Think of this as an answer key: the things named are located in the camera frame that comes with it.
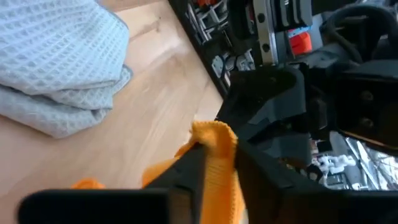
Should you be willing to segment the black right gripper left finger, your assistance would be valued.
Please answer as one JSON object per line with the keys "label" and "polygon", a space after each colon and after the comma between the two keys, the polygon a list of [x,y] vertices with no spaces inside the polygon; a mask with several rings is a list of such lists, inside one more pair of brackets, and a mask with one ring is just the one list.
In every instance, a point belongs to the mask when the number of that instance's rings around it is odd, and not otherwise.
{"label": "black right gripper left finger", "polygon": [[199,224],[205,149],[195,144],[143,189],[48,189],[26,196],[18,224]]}

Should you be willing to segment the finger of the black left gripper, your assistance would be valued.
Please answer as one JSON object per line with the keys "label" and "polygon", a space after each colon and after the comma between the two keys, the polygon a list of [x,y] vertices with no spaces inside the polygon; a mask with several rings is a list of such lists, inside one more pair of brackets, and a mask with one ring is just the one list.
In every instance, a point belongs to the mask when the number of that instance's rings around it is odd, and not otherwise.
{"label": "finger of the black left gripper", "polygon": [[293,67],[262,67],[231,75],[217,120],[237,130],[245,124],[269,124],[305,112],[303,74]]}
{"label": "finger of the black left gripper", "polygon": [[268,155],[293,159],[310,158],[310,133],[305,113],[270,122],[246,123],[239,128],[239,137]]}

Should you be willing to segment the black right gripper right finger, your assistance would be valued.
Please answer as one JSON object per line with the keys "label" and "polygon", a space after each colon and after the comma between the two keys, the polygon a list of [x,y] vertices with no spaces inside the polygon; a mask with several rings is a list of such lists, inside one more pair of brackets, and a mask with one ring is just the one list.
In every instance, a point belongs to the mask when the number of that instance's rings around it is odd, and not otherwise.
{"label": "black right gripper right finger", "polygon": [[397,191],[330,190],[250,145],[235,161],[249,224],[398,224]]}

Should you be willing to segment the orange microfiber towel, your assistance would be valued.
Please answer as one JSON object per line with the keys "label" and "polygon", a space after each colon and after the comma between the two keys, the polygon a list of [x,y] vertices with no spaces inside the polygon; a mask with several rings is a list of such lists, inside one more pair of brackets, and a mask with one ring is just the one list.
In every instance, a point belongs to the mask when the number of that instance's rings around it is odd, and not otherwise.
{"label": "orange microfiber towel", "polygon": [[193,145],[205,147],[204,193],[200,224],[239,224],[245,209],[234,159],[238,137],[221,121],[194,121],[189,141],[180,147],[172,159],[159,162],[145,169],[142,185],[159,177],[174,165]]}

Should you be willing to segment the grey waffle microfiber towel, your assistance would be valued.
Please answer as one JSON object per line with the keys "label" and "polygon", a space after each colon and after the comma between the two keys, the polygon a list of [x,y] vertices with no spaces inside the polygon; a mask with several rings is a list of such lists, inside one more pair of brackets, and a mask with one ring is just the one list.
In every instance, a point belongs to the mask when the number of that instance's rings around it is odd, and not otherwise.
{"label": "grey waffle microfiber towel", "polygon": [[0,0],[0,115],[64,138],[131,79],[129,29],[97,0]]}

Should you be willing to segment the red plastic block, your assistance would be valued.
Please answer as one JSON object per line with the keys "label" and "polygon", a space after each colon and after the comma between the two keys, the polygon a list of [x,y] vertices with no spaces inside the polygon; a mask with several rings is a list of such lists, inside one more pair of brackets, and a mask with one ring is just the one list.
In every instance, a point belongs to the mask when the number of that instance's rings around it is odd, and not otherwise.
{"label": "red plastic block", "polygon": [[288,37],[294,55],[301,55],[312,51],[310,34],[305,30],[289,30]]}

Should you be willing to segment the silver perforated rail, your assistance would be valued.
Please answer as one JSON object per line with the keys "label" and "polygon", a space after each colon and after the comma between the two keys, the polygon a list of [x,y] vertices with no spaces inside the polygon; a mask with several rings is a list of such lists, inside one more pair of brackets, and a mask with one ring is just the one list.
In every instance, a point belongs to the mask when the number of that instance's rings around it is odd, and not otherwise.
{"label": "silver perforated rail", "polygon": [[278,53],[272,19],[271,0],[253,0],[256,29],[263,64],[277,64]]}

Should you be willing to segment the black aluminium table frame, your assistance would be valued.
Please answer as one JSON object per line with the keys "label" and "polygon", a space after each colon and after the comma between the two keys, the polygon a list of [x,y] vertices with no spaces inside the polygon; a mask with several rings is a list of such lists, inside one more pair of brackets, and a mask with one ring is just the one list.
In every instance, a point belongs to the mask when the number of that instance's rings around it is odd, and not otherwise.
{"label": "black aluminium table frame", "polygon": [[190,43],[192,44],[193,48],[195,49],[195,52],[199,56],[202,64],[204,65],[206,72],[208,76],[211,78],[211,81],[213,82],[214,86],[216,87],[218,93],[222,97],[222,99],[226,98],[226,95],[228,93],[228,86],[223,83],[221,78],[218,78],[216,76],[216,73],[211,67],[211,60],[212,57],[210,57],[206,51],[210,49],[209,46],[203,46],[200,43],[199,36],[194,30],[194,25],[189,21],[188,16],[187,16],[187,6],[188,6],[188,0],[167,0],[174,11],[175,15],[177,16],[178,21],[181,23],[186,35],[188,36],[188,39]]}

